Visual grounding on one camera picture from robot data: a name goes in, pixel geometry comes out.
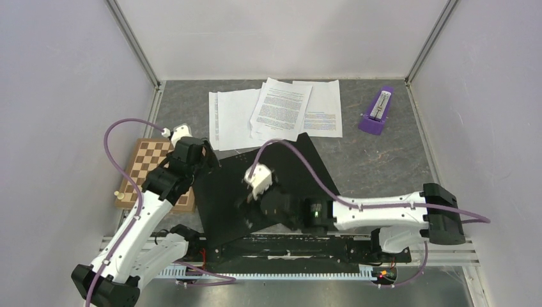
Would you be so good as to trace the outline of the teal folder black inside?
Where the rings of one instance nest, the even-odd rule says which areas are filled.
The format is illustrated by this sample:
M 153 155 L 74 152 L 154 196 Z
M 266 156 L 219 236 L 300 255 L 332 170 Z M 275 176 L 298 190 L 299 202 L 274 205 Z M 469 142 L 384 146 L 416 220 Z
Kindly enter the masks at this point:
M 253 150 L 221 159 L 219 169 L 196 179 L 195 201 L 209 246 L 275 224 L 313 235 L 337 229 L 332 196 L 339 191 L 311 138 L 303 133 L 291 148 L 274 143 L 261 155 Z

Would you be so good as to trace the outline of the printed paper sheet top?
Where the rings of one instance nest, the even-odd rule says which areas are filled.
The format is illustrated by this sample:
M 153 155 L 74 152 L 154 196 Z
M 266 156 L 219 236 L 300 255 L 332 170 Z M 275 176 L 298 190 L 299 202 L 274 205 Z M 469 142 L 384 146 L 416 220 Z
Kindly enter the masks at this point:
M 250 137 L 267 141 L 294 141 L 302 130 L 311 85 L 284 83 L 268 78 L 249 120 Z

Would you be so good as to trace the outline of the printed paper sheet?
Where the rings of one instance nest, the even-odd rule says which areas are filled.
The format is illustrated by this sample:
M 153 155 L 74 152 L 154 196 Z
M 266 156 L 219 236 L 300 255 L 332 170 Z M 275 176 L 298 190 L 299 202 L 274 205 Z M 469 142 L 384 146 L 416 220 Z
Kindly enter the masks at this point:
M 268 78 L 249 120 L 250 137 L 267 141 L 294 141 L 302 130 L 311 85 L 284 83 Z
M 339 80 L 293 81 L 293 84 L 312 86 L 302 132 L 312 137 L 343 137 Z

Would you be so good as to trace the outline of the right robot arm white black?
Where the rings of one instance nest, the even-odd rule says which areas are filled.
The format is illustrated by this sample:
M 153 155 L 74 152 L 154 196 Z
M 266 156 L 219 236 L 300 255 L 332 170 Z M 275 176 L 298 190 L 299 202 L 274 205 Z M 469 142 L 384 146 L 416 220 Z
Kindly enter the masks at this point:
M 260 221 L 317 236 L 369 227 L 369 253 L 378 261 L 412 244 L 452 246 L 466 241 L 455 195 L 436 183 L 399 196 L 337 199 L 294 196 L 273 184 L 258 196 L 240 198 L 235 208 L 250 230 Z

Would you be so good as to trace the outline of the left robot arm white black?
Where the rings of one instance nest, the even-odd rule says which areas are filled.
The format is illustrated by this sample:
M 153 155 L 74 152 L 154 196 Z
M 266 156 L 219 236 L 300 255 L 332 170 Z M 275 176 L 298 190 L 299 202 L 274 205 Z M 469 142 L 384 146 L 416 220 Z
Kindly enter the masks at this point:
M 79 264 L 72 271 L 72 281 L 86 306 L 134 306 L 148 281 L 170 263 L 199 256 L 201 234 L 180 224 L 160 244 L 139 254 L 195 179 L 220 166 L 207 139 L 183 136 L 173 146 L 147 174 L 134 208 L 107 247 L 90 265 Z

